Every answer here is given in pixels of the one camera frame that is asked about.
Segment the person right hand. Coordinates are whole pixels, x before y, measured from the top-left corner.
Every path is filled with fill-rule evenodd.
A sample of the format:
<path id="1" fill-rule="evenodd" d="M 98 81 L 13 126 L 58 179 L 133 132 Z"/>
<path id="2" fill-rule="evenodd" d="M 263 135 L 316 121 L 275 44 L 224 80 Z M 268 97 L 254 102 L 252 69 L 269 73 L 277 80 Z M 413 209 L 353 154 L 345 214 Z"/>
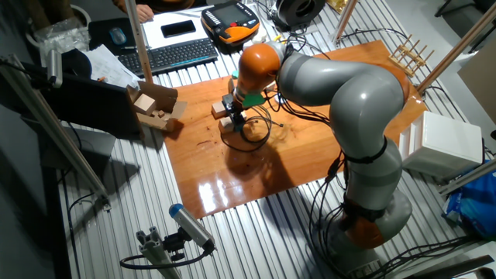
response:
<path id="1" fill-rule="evenodd" d="M 148 5 L 138 4 L 136 11 L 140 22 L 148 22 L 154 17 L 154 12 Z"/>

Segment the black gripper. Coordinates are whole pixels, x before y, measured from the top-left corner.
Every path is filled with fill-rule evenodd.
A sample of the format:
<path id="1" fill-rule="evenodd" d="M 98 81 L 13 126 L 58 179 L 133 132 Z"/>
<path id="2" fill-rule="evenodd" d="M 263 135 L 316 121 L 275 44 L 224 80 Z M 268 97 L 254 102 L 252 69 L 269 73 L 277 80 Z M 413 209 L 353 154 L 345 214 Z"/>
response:
<path id="1" fill-rule="evenodd" d="M 243 112 L 243 102 L 236 95 L 223 95 L 222 103 L 226 109 L 226 116 L 236 124 L 236 114 L 239 114 L 239 125 L 243 126 L 246 123 L 246 113 Z"/>

